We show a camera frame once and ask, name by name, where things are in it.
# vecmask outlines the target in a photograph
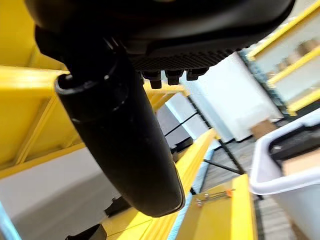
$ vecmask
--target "white plastic bin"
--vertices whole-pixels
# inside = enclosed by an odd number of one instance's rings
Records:
[[[252,193],[271,195],[310,240],[320,240],[320,167],[283,176],[269,157],[268,147],[272,140],[302,124],[318,123],[320,108],[261,137],[255,145],[250,176]]]

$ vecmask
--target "gray floor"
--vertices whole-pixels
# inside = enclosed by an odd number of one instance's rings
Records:
[[[250,174],[252,155],[255,148],[254,138],[240,143],[229,143],[228,148],[235,155],[240,164]],[[214,153],[213,160],[219,164],[233,167],[232,162],[223,149]],[[222,184],[238,176],[236,173],[210,165],[205,176],[201,191],[204,192],[214,186]],[[262,201],[255,201],[262,218],[262,226],[258,226],[259,240],[296,240],[291,225],[284,213],[275,201],[266,196]]]

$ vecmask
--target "black cylindrical tube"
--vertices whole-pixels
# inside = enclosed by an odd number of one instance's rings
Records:
[[[182,208],[185,196],[170,148],[137,74],[122,71],[79,86],[68,79],[70,75],[57,79],[56,92],[85,145],[122,196],[153,217]]]

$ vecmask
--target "shelf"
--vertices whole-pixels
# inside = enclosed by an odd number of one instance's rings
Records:
[[[226,188],[234,189],[232,197],[207,201],[198,207],[197,199]],[[176,240],[256,240],[255,206],[249,189],[248,175],[243,174],[192,196]]]
[[[264,43],[249,52],[247,55],[248,59],[250,61],[254,61],[263,52],[269,50],[278,42],[280,42],[284,38],[287,38],[290,34],[296,32],[299,28],[303,27],[307,21],[309,21],[319,13],[320,0],[308,7],[304,12],[302,12],[297,18],[289,22],[286,26],[276,31],[274,35],[268,38]]]
[[[314,103],[315,101],[320,100],[320,88],[310,92],[309,94],[305,95],[304,97],[290,103],[287,107],[287,111],[291,116],[296,116],[296,111]]]
[[[304,55],[302,58],[300,58],[294,64],[288,66],[283,71],[281,71],[280,73],[275,75],[273,78],[269,79],[267,81],[268,87],[275,88],[276,87],[275,83],[279,82],[280,80],[282,80],[283,78],[285,78],[286,76],[288,76],[289,74],[291,74],[292,72],[294,72],[295,70],[297,70],[298,68],[305,65],[306,63],[308,63],[309,61],[311,61],[312,59],[316,58],[319,55],[320,55],[320,46],[318,46],[317,48],[315,48],[311,52]]]
[[[54,91],[68,71],[0,65],[0,179],[85,147]],[[144,84],[154,111],[182,85]]]

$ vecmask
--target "yellow surface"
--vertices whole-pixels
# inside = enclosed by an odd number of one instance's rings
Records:
[[[311,92],[307,96],[299,99],[298,101],[295,101],[294,103],[291,103],[289,106],[287,106],[287,111],[290,115],[296,116],[296,111],[308,106],[309,104],[312,104],[316,101],[320,100],[320,88],[317,90]]]
[[[231,198],[205,202],[198,207],[196,199],[234,189]],[[244,174],[206,192],[193,196],[180,227],[177,240],[256,240],[254,206],[249,192],[248,175]]]
[[[270,88],[275,88],[275,83],[279,82],[280,80],[284,79],[286,76],[297,70],[298,68],[302,67],[312,59],[318,57],[320,55],[320,46],[312,50],[311,52],[304,55],[302,58],[300,58],[298,61],[296,61],[294,64],[286,67],[283,71],[275,75],[273,78],[269,79],[267,84]]]
[[[56,77],[68,71],[40,53],[34,28],[23,0],[0,0],[0,178],[81,143],[53,88]],[[181,85],[151,89],[146,81],[144,88],[158,98],[155,111],[174,94],[187,95]]]
[[[55,79],[63,73],[68,72],[0,66],[0,178],[34,166],[29,161],[41,158],[36,163],[46,162],[56,157],[51,153],[64,153],[60,151],[81,143],[53,89]],[[156,109],[185,91],[181,85],[167,84],[151,89],[147,81],[144,88],[148,96],[158,99],[152,104]]]
[[[23,0],[0,0],[0,65],[63,68],[60,62],[40,54],[34,28]]]
[[[185,194],[189,192],[214,136],[215,131],[212,129],[205,132],[177,162],[176,168]],[[177,215],[178,213],[175,212],[159,218],[152,218],[130,208],[116,216],[106,218],[102,225],[108,233],[108,240],[166,240]]]
[[[256,47],[254,50],[248,53],[248,58],[254,61],[260,57],[264,52],[272,49],[273,46],[277,45],[280,41],[287,38],[291,34],[294,34],[299,28],[303,27],[308,21],[314,18],[320,13],[320,0],[316,1],[304,12],[297,16],[294,20],[289,22],[286,26],[279,29],[274,33],[273,36],[268,38],[264,43]]]

